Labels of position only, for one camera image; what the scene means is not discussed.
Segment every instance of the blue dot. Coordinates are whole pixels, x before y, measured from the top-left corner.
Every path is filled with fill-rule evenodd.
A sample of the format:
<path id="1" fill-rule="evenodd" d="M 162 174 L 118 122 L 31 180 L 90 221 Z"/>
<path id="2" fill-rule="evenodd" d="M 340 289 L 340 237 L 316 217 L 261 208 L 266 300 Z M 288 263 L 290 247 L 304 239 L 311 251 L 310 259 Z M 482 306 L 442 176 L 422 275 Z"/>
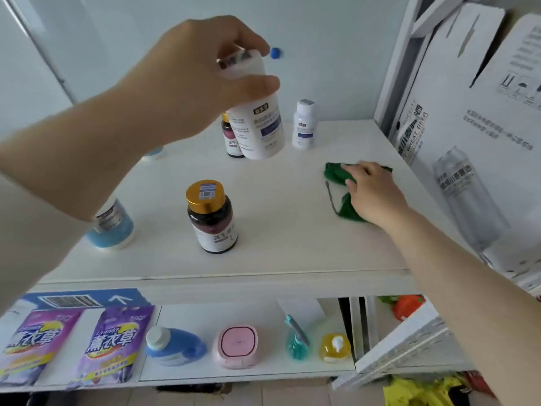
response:
<path id="1" fill-rule="evenodd" d="M 270 57 L 271 57 L 272 59 L 280 58 L 280 54 L 281 54 L 280 48 L 272 47 L 272 48 L 270 49 Z"/>

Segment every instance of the cardboard box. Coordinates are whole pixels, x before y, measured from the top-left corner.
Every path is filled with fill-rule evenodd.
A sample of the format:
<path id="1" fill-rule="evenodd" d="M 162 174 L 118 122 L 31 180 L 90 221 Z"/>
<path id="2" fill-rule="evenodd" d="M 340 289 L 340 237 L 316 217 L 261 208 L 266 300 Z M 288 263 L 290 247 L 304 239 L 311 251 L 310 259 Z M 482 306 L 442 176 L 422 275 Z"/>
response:
<path id="1" fill-rule="evenodd" d="M 394 144 L 472 248 L 513 276 L 541 270 L 541 16 L 519 19 L 478 74 L 504 15 L 464 4 L 441 24 Z M 525 231 L 534 239 L 513 242 Z"/>

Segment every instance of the hand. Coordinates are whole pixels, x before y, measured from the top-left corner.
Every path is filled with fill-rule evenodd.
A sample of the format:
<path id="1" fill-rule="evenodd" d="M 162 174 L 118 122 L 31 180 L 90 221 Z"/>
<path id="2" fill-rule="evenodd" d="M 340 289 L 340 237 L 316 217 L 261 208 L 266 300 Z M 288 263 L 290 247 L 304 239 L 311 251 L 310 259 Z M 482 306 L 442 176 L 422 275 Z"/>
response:
<path id="1" fill-rule="evenodd" d="M 275 76 L 220 76 L 216 59 L 239 47 L 263 56 L 270 49 L 233 16 L 187 20 L 167 31 L 112 91 L 144 131 L 136 139 L 149 140 L 145 147 L 152 149 L 187 138 L 227 109 L 274 93 L 280 87 Z"/>
<path id="2" fill-rule="evenodd" d="M 393 182 L 391 173 L 376 162 L 362 162 L 357 165 L 342 165 L 357 183 L 346 180 L 351 194 L 351 204 L 357 213 L 367 221 L 385 229 L 397 213 L 408 211 L 403 193 Z"/>

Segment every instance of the dark brown jar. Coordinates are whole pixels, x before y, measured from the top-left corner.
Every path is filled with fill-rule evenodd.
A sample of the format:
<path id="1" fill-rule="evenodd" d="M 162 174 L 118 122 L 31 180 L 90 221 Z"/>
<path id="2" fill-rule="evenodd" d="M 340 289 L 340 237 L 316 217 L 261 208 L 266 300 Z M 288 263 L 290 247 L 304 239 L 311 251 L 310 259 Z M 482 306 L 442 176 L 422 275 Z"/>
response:
<path id="1" fill-rule="evenodd" d="M 233 158 L 244 158 L 240 145 L 236 140 L 235 133 L 233 132 L 233 128 L 229 123 L 229 118 L 227 118 L 225 112 L 222 114 L 222 132 L 223 137 L 226 140 L 227 155 Z"/>
<path id="2" fill-rule="evenodd" d="M 223 185 L 214 180 L 192 184 L 186 191 L 188 216 L 201 247 L 209 253 L 223 253 L 237 241 L 233 207 Z"/>

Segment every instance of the pink and purple packet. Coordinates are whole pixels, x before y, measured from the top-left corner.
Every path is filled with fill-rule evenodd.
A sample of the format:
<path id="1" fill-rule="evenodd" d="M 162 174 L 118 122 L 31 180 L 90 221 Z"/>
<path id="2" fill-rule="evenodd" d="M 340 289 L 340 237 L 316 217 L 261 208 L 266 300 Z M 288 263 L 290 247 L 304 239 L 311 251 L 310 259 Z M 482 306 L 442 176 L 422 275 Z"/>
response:
<path id="1" fill-rule="evenodd" d="M 106 308 L 68 389 L 127 382 L 153 311 L 153 306 Z"/>
<path id="2" fill-rule="evenodd" d="M 29 314 L 0 357 L 0 385 L 33 385 L 82 312 L 59 309 Z"/>

